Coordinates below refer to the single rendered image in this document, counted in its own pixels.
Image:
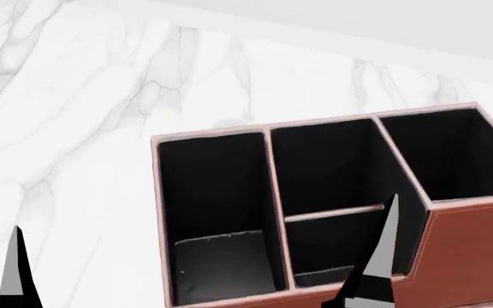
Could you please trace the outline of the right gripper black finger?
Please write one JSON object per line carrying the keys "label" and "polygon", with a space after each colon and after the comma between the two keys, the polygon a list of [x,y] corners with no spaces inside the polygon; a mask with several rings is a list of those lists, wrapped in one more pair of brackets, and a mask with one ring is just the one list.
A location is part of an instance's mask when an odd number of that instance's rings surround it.
{"label": "right gripper black finger", "polygon": [[333,299],[321,308],[395,308],[391,284],[399,221],[399,196],[384,203],[383,214],[365,253]]}

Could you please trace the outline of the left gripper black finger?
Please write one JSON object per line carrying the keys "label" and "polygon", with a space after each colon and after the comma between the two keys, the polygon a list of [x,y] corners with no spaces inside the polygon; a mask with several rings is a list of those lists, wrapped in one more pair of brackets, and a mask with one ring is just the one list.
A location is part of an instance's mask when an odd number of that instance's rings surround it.
{"label": "left gripper black finger", "polygon": [[27,256],[21,228],[9,238],[0,286],[0,308],[43,308]]}

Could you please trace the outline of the brown leather compartment caddy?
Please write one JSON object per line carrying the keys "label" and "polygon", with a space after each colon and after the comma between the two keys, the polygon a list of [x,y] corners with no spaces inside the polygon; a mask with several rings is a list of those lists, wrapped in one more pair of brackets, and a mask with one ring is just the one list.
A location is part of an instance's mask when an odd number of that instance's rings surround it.
{"label": "brown leather compartment caddy", "polygon": [[397,217],[396,308],[493,305],[478,104],[151,138],[165,308],[320,308]]}

